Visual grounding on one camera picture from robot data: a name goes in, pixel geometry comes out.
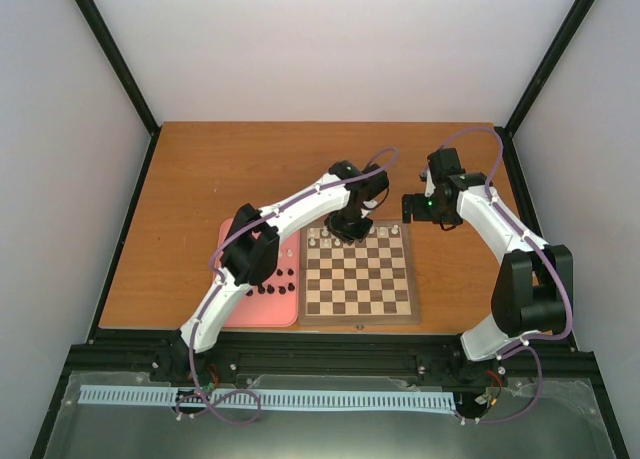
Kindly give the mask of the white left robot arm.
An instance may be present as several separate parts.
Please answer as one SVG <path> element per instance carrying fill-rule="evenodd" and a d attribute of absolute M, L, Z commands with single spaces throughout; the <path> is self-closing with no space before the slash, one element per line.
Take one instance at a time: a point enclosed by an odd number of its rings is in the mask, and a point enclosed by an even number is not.
<path fill-rule="evenodd" d="M 253 286 L 263 284 L 277 268 L 281 243 L 323 218 L 325 226 L 345 244 L 360 242 L 373 221 L 375 199 L 389 188 L 386 169 L 369 164 L 357 169 L 337 162 L 308 187 L 272 205 L 238 209 L 229 232 L 210 260 L 212 285 L 191 318 L 180 328 L 186 347 L 172 367 L 186 381 L 201 379 L 211 349 L 227 319 Z"/>

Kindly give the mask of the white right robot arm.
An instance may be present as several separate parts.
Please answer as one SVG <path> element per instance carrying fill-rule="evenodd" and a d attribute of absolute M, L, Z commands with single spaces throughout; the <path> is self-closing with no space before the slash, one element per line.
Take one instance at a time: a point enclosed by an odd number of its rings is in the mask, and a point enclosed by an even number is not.
<path fill-rule="evenodd" d="M 483 173 L 466 171 L 454 148 L 427 157 L 422 193 L 402 198 L 404 223 L 430 222 L 444 231 L 469 224 L 499 264 L 489 315 L 449 346 L 452 379 L 473 380 L 475 370 L 532 340 L 563 340 L 573 327 L 573 258 L 532 232 L 500 198 Z"/>

